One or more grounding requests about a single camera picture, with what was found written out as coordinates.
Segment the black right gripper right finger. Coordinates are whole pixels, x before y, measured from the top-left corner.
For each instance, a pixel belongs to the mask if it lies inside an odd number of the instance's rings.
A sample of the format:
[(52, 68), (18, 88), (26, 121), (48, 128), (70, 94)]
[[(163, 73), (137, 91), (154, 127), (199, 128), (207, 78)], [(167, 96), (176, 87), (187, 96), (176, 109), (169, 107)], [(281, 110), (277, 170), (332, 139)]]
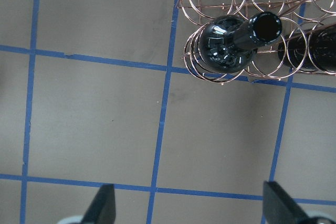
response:
[(309, 223), (310, 217), (277, 183), (263, 183), (263, 216), (270, 224)]

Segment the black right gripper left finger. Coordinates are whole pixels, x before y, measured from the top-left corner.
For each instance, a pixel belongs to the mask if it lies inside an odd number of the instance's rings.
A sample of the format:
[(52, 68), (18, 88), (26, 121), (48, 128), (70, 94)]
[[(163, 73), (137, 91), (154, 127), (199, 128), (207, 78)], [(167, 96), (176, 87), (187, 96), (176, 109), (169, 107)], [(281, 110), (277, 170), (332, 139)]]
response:
[(85, 212), (82, 223), (115, 223), (115, 203), (114, 184), (102, 185)]

